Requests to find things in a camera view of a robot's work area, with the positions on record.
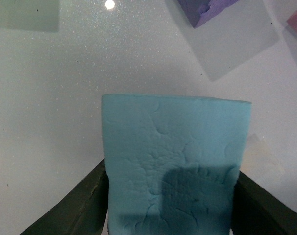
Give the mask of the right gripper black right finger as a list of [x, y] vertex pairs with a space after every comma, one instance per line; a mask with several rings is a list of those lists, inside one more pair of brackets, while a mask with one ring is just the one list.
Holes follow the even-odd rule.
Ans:
[[294, 212], [240, 172], [231, 229], [235, 235], [293, 235]]

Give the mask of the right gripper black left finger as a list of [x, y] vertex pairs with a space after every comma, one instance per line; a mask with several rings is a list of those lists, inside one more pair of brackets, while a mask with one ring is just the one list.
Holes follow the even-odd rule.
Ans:
[[23, 235], [100, 235], [108, 210], [109, 181], [102, 160]]

